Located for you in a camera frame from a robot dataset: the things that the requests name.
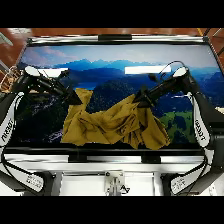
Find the robotic arm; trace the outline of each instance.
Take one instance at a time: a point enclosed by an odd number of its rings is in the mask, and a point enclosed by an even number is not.
[[[57,79],[49,79],[41,75],[37,69],[28,66],[13,84],[10,93],[0,93],[0,169],[9,176],[14,177],[22,186],[34,193],[45,190],[45,180],[50,174],[29,173],[15,167],[5,160],[4,150],[16,125],[15,111],[24,95],[31,90],[37,90],[38,92],[47,91],[58,95],[70,105],[82,104],[73,88],[65,88],[59,82],[61,77],[67,75],[68,71],[63,71]]]
[[[170,78],[155,88],[139,91],[133,102],[140,102],[139,107],[150,107],[154,106],[155,101],[162,95],[179,91],[187,95],[193,105],[194,130],[198,144],[204,150],[214,152],[205,176],[216,176],[217,178],[217,174],[221,175],[224,172],[224,115],[207,101],[187,67],[179,68]],[[170,183],[173,194],[179,194],[189,189],[189,186],[192,185],[190,176],[194,176],[195,179],[195,173],[197,172],[196,177],[198,177],[200,169],[203,169],[203,167],[199,166],[192,172],[189,171],[185,175],[173,178]]]

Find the wooden floor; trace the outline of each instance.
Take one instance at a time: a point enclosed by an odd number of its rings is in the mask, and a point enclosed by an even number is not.
[[[30,36],[72,34],[168,34],[200,36],[205,30],[206,28],[0,28],[0,32],[13,43],[13,46],[10,46],[9,44],[0,44],[0,60],[2,60],[8,67],[14,65],[26,43],[26,38]],[[224,46],[224,30],[217,36],[212,37],[217,30],[218,28],[212,28],[208,36],[210,37],[216,52],[219,52]],[[219,58],[224,66],[224,53],[221,54]]]

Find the blue sky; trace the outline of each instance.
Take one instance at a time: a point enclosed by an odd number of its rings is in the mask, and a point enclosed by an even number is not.
[[[22,62],[29,65],[52,66],[82,59],[91,62],[102,59],[164,64],[180,60],[192,67],[218,66],[209,46],[161,44],[28,47],[23,54]]]

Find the yellow cloth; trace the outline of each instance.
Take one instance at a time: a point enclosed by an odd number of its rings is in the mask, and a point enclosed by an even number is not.
[[[114,144],[120,140],[135,149],[139,143],[150,149],[170,143],[164,125],[150,108],[137,108],[138,103],[132,103],[134,94],[107,111],[89,114],[85,110],[93,91],[77,88],[76,93],[83,104],[69,106],[61,142],[80,146],[88,142]]]

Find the mustard fabric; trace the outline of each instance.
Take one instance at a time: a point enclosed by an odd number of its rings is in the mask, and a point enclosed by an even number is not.
[[[88,142],[114,144],[117,141],[137,149],[139,144],[156,150],[170,143],[164,125],[153,116],[150,108],[137,108],[130,95],[107,111],[87,113],[93,91],[77,88],[82,105],[70,105],[64,121],[61,142],[77,146]]]

